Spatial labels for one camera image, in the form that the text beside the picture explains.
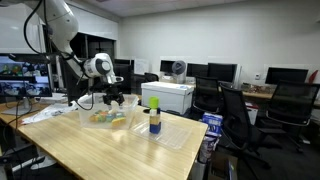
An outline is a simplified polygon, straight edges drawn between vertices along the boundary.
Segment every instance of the monitor screen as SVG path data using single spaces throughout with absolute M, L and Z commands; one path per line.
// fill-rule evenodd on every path
M 15 62 L 0 54 L 0 96 L 51 97 L 48 65 Z
M 208 77 L 215 77 L 219 81 L 233 83 L 237 72 L 237 64 L 208 63 Z
M 175 61 L 161 60 L 160 71 L 161 72 L 167 72 L 167 73 L 173 73 L 172 65 L 173 65 L 174 62 Z
M 196 77 L 196 76 L 206 77 L 207 75 L 208 75 L 208 65 L 188 63 L 187 76 L 189 76 L 189 77 Z
M 115 64 L 126 64 L 126 65 L 130 65 L 130 60 L 127 59 L 115 59 L 114 60 Z
M 307 69 L 287 69 L 269 67 L 266 84 L 278 84 L 280 80 L 292 82 L 305 82 Z

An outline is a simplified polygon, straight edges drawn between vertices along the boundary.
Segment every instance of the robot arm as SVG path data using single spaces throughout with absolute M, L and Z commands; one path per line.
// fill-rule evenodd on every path
M 0 0 L 0 6 L 24 3 L 31 9 L 35 9 L 35 3 L 41 1 L 37 11 L 39 17 L 45 22 L 47 19 L 52 29 L 51 40 L 65 59 L 69 59 L 68 65 L 78 79 L 102 77 L 106 84 L 114 84 L 117 78 L 113 72 L 111 59 L 106 53 L 99 53 L 92 59 L 80 61 L 70 47 L 70 41 L 78 33 L 78 21 L 64 0 Z M 43 2 L 46 2 L 46 14 L 43 11 Z

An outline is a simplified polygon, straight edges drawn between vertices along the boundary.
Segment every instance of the plastic container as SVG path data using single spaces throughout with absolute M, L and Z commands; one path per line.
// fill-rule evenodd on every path
M 180 149 L 183 147 L 192 132 L 192 128 L 181 128 L 163 119 L 161 119 L 161 131 L 159 134 L 150 133 L 149 128 L 149 121 L 144 120 L 133 126 L 130 130 L 138 136 L 172 149 Z
M 102 129 L 129 129 L 135 114 L 135 107 L 138 104 L 138 97 L 124 94 L 125 101 L 121 106 L 113 101 L 110 105 L 103 103 L 104 93 L 94 93 L 94 104 L 92 96 L 83 96 L 78 100 L 79 119 L 82 127 Z

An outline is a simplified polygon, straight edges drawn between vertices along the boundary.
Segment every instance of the wall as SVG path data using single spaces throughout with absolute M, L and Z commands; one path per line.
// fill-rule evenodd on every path
M 118 58 L 242 65 L 240 82 L 263 84 L 269 66 L 320 69 L 316 0 L 256 0 L 124 18 Z M 261 80 L 254 80 L 260 73 Z
M 79 22 L 79 32 L 107 39 L 118 39 L 118 23 L 70 6 Z
M 31 11 L 24 4 L 0 7 L 0 53 L 33 53 L 23 36 L 23 24 Z M 38 24 L 39 18 L 35 15 L 27 26 L 27 36 L 32 47 L 41 51 L 44 41 L 39 40 Z

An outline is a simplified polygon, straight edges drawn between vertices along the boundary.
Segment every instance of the box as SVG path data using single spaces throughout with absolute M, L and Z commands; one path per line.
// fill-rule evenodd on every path
M 149 107 L 150 96 L 159 97 L 161 110 L 184 114 L 191 107 L 194 88 L 184 84 L 165 82 L 142 83 L 142 106 Z
M 256 104 L 246 102 L 250 123 L 254 125 L 258 114 L 259 107 Z
M 92 106 L 92 96 L 83 96 L 78 100 L 79 119 L 82 127 L 104 128 L 104 129 L 129 129 L 134 118 L 135 107 L 138 104 L 138 97 L 126 95 L 121 106 L 115 101 L 110 106 L 103 103 L 102 96 L 105 93 L 94 93 L 94 104 Z
M 202 122 L 208 124 L 207 135 L 216 137 L 221 136 L 222 116 L 205 112 L 202 116 Z
M 238 158 L 214 151 L 208 171 L 208 180 L 237 180 Z

